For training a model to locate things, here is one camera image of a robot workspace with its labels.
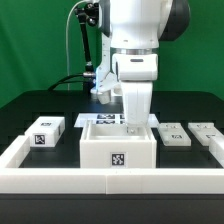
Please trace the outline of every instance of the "green wall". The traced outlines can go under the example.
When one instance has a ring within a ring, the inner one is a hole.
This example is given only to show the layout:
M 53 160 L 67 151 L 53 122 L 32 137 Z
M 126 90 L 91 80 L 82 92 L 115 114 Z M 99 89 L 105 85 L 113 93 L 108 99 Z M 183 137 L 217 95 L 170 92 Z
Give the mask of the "green wall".
M 72 0 L 0 0 L 0 107 L 28 90 L 47 89 L 66 76 L 65 26 Z M 156 90 L 207 91 L 224 99 L 224 1 L 189 0 L 190 27 L 160 44 Z M 94 64 L 100 38 L 89 28 Z M 83 71 L 78 22 L 71 21 L 71 73 Z

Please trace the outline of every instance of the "black table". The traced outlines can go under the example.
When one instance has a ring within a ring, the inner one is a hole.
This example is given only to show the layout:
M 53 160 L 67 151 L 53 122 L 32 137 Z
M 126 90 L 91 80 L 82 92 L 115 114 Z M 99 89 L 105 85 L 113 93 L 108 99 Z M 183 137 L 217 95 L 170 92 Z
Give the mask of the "black table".
M 32 148 L 20 168 L 79 168 L 79 113 L 122 113 L 121 103 L 101 105 L 78 91 L 31 91 L 0 109 L 0 154 L 39 116 L 64 116 L 66 130 L 55 148 Z M 180 122 L 191 147 L 165 147 L 157 139 L 157 168 L 222 168 L 187 129 L 214 122 L 224 133 L 224 101 L 204 92 L 153 92 L 159 122 Z M 224 195 L 4 195 L 1 223 L 223 223 Z

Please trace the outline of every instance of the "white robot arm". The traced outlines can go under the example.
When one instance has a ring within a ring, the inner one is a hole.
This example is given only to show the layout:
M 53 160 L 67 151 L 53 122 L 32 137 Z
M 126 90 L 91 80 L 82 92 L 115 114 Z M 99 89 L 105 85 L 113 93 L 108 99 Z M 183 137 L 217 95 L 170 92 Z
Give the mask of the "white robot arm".
M 187 0 L 93 0 L 99 3 L 103 59 L 97 69 L 101 103 L 121 88 L 125 122 L 130 133 L 147 125 L 152 81 L 158 76 L 159 40 L 175 40 L 187 28 Z M 115 52 L 110 56 L 110 49 Z

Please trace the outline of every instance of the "white block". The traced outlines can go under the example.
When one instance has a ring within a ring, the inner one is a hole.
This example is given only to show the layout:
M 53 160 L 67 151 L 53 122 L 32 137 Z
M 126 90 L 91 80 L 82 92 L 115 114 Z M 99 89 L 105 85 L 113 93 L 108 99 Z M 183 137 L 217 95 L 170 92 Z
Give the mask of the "white block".
M 0 157 L 0 168 L 18 168 L 30 151 L 29 136 L 18 136 Z
M 188 128 L 203 146 L 209 146 L 211 137 L 222 136 L 214 123 L 189 123 Z
M 80 113 L 76 119 L 75 128 L 83 128 L 86 121 L 91 120 L 93 124 L 123 124 L 125 122 L 123 114 L 84 114 Z M 149 114 L 148 125 L 157 128 L 159 122 L 155 114 Z
M 224 136 L 211 137 L 209 151 L 224 167 Z
M 87 121 L 80 140 L 81 168 L 155 168 L 156 140 L 150 128 L 129 135 L 126 125 Z
M 161 123 L 158 131 L 165 146 L 191 146 L 191 139 L 180 123 Z
M 105 194 L 104 170 L 2 169 L 1 194 Z
M 54 147 L 65 130 L 64 117 L 39 117 L 25 132 L 31 147 Z

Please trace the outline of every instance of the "white frame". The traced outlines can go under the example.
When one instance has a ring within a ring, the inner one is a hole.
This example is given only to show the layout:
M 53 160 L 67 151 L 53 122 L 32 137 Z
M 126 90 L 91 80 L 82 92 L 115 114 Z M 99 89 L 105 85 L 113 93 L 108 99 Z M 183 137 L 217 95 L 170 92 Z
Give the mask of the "white frame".
M 0 157 L 1 194 L 224 194 L 223 169 L 18 169 L 27 138 Z

